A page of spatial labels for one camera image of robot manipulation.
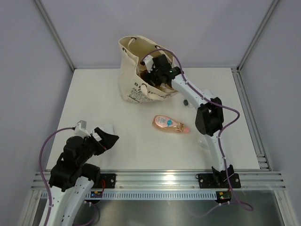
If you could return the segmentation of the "pink baby oil bottle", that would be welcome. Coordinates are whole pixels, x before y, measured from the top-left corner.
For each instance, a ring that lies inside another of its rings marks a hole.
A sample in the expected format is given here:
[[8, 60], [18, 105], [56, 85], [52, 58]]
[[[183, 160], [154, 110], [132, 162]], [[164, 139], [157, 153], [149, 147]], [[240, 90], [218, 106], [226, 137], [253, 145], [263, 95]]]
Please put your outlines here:
[[153, 119], [152, 125], [168, 133], [189, 133], [190, 129], [186, 127], [183, 123], [176, 121], [165, 115], [156, 115]]

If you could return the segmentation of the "white rectangular bottle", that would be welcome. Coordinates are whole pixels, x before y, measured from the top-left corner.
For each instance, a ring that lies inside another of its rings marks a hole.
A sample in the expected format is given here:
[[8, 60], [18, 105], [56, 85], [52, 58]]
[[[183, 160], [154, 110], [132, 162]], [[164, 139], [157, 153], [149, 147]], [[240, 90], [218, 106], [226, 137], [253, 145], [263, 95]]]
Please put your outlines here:
[[198, 139], [197, 144], [199, 146], [201, 146], [202, 148], [204, 148], [204, 149], [207, 149], [207, 150], [209, 149], [208, 143], [207, 143], [206, 139], [203, 138], [203, 137], [201, 137], [201, 138]]

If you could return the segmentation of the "white bottle with dark cap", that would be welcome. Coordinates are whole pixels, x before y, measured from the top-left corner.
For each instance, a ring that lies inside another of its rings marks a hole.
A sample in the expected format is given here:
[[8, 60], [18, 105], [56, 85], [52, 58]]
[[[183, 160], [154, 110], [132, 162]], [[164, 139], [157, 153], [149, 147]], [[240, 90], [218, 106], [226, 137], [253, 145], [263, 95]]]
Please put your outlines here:
[[189, 109], [194, 109], [194, 106], [187, 99], [183, 100], [183, 104], [185, 107], [187, 107]]

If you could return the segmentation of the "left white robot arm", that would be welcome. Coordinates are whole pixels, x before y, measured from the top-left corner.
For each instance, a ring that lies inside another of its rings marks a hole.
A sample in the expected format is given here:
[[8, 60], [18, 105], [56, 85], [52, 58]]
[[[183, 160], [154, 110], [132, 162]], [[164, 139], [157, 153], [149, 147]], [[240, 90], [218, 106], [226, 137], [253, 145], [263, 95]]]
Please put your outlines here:
[[88, 133], [80, 125], [73, 127], [74, 136], [67, 139], [62, 153], [46, 179], [40, 169], [48, 201], [40, 220], [41, 226], [71, 226], [76, 214], [92, 189], [103, 197], [106, 188], [113, 189], [116, 174], [102, 174], [98, 166], [88, 163], [93, 156], [110, 150], [119, 137], [99, 127]]

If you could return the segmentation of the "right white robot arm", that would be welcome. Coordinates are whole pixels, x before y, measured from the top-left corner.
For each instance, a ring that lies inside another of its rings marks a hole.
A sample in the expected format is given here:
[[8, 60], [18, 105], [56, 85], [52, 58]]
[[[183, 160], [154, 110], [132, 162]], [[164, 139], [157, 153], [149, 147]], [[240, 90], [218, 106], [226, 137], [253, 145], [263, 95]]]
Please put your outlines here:
[[195, 126], [204, 135], [212, 159], [213, 182], [219, 187], [231, 189], [230, 179], [235, 175], [233, 166], [227, 164], [223, 151], [221, 132], [224, 116], [221, 100], [211, 98], [194, 86], [185, 76], [180, 66], [173, 67], [166, 55], [147, 55], [141, 60], [146, 66], [146, 81], [152, 85], [166, 84], [182, 94], [196, 109]]

